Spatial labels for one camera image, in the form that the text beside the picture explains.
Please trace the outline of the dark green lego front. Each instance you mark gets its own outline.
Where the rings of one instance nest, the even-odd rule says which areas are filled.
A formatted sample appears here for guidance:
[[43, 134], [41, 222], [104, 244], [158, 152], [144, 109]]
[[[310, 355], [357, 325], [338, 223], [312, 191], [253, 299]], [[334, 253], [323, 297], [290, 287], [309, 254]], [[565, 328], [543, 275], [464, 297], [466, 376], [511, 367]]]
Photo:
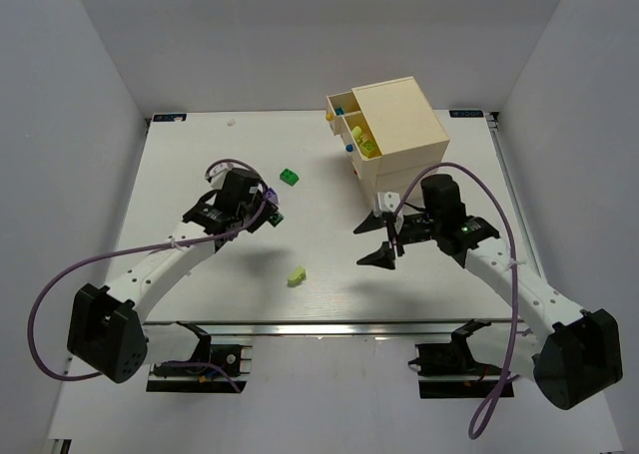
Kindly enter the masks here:
[[284, 220], [284, 216], [280, 213], [275, 213], [273, 215], [271, 215], [269, 217], [269, 223], [273, 226], [276, 227], [277, 225], [279, 225], [283, 220]]

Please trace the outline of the lime green lego front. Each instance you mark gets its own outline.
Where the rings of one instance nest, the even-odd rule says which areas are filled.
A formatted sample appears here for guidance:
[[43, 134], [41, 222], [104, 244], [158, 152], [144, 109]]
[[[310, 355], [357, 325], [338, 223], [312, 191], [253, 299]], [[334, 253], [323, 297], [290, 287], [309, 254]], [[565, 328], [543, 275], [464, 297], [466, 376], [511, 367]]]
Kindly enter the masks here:
[[288, 276], [287, 285], [294, 287], [300, 285], [307, 278], [306, 269], [298, 265]]

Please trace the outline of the lime green small lego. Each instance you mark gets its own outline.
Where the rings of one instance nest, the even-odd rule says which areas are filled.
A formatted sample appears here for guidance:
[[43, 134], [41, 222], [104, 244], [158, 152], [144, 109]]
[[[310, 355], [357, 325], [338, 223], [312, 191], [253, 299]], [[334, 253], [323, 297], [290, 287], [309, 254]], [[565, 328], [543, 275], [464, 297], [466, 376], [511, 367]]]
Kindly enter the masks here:
[[369, 144], [364, 146], [359, 146], [361, 153], [367, 158], [374, 157], [374, 153], [376, 150], [376, 144], [373, 141], [370, 141]]

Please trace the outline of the cream plastic drawer cabinet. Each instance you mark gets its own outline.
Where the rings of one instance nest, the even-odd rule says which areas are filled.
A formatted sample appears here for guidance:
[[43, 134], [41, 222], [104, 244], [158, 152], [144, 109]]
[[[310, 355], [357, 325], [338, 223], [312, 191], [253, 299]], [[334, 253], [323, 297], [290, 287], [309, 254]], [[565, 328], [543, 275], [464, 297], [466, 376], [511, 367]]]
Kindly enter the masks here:
[[[350, 89], [371, 127], [382, 155], [366, 160], [347, 133], [343, 116], [329, 124], [340, 137], [354, 169], [375, 178], [374, 195], [396, 192], [404, 195], [409, 184], [424, 169], [443, 160], [449, 136], [439, 122], [416, 80], [404, 77]], [[364, 196], [371, 206], [373, 197]]]

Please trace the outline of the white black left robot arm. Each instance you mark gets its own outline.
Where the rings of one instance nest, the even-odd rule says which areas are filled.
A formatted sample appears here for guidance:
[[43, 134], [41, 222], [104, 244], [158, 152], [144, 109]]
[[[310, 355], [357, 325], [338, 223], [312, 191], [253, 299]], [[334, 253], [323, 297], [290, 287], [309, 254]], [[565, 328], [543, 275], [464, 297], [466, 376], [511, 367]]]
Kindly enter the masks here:
[[169, 236], [140, 262], [101, 287], [76, 293], [68, 350], [115, 383], [143, 365], [205, 371], [211, 367], [211, 337], [196, 325], [176, 321], [145, 324], [159, 301], [195, 267], [242, 231], [253, 232], [276, 215], [267, 186], [254, 171], [231, 168], [201, 196]]

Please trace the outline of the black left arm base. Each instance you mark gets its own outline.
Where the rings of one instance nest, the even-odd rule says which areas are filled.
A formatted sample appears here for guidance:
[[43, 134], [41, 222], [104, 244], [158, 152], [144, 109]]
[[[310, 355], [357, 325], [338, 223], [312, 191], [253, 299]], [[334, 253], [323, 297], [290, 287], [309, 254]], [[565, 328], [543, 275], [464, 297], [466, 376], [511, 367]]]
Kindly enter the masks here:
[[147, 391], [240, 394], [245, 389], [252, 369], [250, 340], [212, 334], [189, 322], [147, 324], [143, 332]]

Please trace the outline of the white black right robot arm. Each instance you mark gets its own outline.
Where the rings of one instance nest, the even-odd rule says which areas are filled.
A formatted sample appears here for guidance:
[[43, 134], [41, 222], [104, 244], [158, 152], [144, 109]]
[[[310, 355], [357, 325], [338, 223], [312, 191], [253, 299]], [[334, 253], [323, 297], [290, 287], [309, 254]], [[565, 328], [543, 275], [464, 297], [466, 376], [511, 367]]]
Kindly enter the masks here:
[[493, 366], [533, 381], [556, 407], [568, 410], [619, 382], [623, 376], [619, 329], [606, 310], [589, 311], [525, 265], [488, 221], [467, 214], [458, 184], [449, 175], [420, 183], [423, 207], [405, 214], [397, 193], [379, 193], [372, 211], [354, 229], [384, 229], [380, 248], [360, 265], [393, 269], [408, 244], [434, 241], [510, 303], [529, 328], [526, 335], [487, 320], [470, 320], [446, 343], [423, 343], [411, 360], [422, 376], [472, 374]]

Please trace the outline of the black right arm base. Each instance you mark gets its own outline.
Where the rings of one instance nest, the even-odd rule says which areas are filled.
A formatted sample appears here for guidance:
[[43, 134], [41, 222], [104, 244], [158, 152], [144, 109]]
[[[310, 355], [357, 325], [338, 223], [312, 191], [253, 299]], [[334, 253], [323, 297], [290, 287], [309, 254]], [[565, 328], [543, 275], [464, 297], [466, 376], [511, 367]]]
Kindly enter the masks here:
[[501, 370], [477, 361], [467, 339], [487, 334], [492, 323], [470, 320], [450, 334], [446, 342], [417, 344], [416, 357], [407, 365], [418, 376], [419, 397], [427, 400], [480, 399], [497, 385]]

